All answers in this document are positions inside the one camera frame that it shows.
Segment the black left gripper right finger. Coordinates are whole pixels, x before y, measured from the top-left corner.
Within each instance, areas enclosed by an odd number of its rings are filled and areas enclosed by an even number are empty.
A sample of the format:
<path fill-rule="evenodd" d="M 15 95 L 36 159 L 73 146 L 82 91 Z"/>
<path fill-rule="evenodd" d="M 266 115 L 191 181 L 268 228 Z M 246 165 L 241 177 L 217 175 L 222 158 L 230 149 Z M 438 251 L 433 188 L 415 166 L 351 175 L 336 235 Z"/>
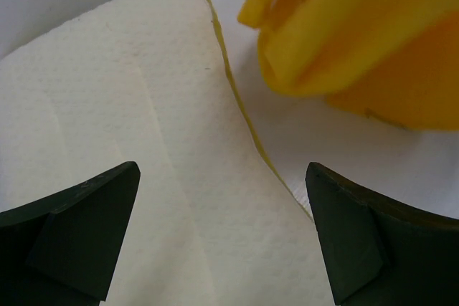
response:
<path fill-rule="evenodd" d="M 306 188 L 336 305 L 457 305 L 458 220 L 310 163 Z"/>

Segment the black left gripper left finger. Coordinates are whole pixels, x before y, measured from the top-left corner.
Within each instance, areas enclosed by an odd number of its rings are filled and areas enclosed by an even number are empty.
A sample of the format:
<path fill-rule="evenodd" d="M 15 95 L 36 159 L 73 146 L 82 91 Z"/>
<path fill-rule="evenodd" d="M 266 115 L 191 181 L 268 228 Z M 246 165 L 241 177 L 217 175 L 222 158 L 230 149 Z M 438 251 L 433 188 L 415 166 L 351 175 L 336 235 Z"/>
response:
<path fill-rule="evenodd" d="M 1 304 L 106 301 L 140 177 L 128 161 L 2 212 Z"/>

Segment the cream quilted pillow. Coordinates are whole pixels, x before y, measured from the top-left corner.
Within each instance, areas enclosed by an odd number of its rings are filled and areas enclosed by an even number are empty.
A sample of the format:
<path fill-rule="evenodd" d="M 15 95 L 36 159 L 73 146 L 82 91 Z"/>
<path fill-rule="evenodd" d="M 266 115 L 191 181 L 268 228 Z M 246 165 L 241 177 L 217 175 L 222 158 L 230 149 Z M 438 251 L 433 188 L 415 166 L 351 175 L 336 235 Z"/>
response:
<path fill-rule="evenodd" d="M 1 61 L 1 207 L 124 161 L 109 305 L 332 305 L 316 228 L 258 153 L 209 0 L 112 0 Z"/>

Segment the yellow pillowcase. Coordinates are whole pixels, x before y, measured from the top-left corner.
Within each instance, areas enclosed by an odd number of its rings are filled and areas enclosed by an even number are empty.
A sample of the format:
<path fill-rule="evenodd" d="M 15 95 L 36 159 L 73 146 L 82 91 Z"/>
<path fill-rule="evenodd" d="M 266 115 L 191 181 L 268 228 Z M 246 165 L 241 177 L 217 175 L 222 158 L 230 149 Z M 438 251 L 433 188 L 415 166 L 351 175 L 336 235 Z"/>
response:
<path fill-rule="evenodd" d="M 414 130 L 458 129 L 458 0 L 246 0 L 265 82 Z"/>

